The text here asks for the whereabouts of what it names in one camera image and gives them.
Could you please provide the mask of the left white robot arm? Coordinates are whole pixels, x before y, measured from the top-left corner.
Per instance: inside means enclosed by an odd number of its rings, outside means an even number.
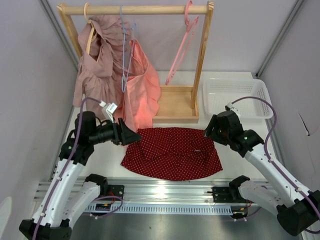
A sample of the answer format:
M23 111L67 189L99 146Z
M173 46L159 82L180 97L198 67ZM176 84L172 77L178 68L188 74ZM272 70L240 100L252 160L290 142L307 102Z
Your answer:
M75 128L69 133L59 154L55 175L31 219L24 219L19 231L28 240L68 240L72 229L91 202L96 200L119 200L110 194L106 177L90 174L81 189L70 197L74 184L94 152L94 146L105 142L126 146L141 140L141 136L124 123L107 120L97 124L92 111L77 115Z

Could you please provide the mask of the pink plastic hanger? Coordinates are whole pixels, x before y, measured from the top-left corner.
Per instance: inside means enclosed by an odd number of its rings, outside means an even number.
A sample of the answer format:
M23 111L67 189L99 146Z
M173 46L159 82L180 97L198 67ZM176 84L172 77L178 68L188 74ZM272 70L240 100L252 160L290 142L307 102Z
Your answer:
M184 9L184 24L185 24L185 33L182 38L182 41L180 43L179 49L177 51L177 54L175 56L175 59L171 65L171 68L169 70L168 76L166 78L165 84L169 85L175 76L176 72L178 71L187 50L190 47L190 44L193 40L194 34L196 32L199 16L196 16L193 20L189 18L189 11L190 7L193 6L193 1L189 0L185 6Z

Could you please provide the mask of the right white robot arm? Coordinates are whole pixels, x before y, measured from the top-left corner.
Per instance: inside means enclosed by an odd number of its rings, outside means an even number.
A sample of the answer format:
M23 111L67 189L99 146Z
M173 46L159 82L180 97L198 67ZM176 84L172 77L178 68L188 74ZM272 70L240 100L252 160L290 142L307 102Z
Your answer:
M244 130L234 111L214 114L204 135L237 152L273 187L273 191L269 191L241 175L229 183L228 196L232 201L244 199L258 204L276 216L282 228L292 236L303 231L312 233L310 226L320 219L319 190L311 191L273 158L267 143L254 130Z

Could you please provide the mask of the red polka dot skirt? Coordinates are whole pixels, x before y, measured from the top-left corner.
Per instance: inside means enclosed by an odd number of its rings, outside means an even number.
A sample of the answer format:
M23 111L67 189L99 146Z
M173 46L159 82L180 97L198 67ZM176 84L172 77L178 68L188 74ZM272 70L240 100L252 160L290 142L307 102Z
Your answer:
M121 166L139 175L169 181L190 181L223 170L214 142L201 129L139 129L141 140L130 144Z

